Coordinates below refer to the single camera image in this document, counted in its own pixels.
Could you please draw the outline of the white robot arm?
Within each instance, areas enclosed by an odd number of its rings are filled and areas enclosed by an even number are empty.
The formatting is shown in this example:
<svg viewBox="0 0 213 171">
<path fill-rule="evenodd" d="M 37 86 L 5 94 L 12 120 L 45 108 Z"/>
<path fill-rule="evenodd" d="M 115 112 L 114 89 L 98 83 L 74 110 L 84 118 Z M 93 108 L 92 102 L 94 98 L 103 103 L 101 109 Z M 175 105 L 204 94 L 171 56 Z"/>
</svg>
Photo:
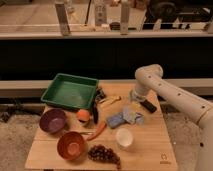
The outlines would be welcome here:
<svg viewBox="0 0 213 171">
<path fill-rule="evenodd" d="M 150 90 L 156 92 L 177 110 L 188 115 L 202 130 L 195 171 L 213 171 L 213 103 L 162 79 L 159 64 L 143 66 L 135 71 L 135 87 L 130 97 L 147 101 Z"/>
</svg>

